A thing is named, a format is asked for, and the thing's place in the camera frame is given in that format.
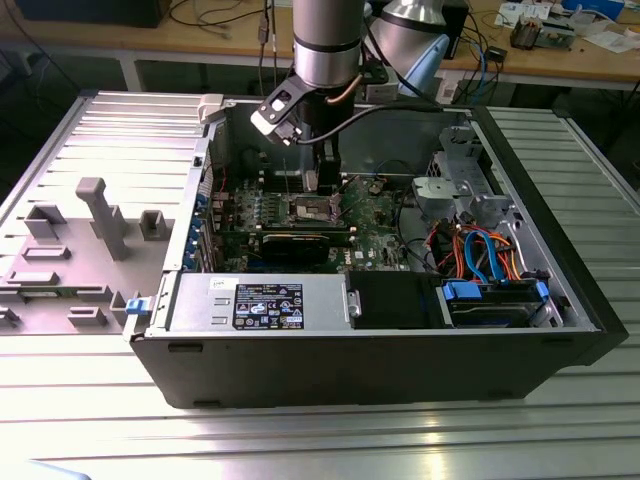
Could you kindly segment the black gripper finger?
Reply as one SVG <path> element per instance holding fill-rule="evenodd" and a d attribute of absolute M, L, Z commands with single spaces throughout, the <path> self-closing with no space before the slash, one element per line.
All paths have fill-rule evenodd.
<path fill-rule="evenodd" d="M 317 193 L 330 196 L 341 183 L 341 155 L 338 141 L 324 141 L 319 147 Z"/>

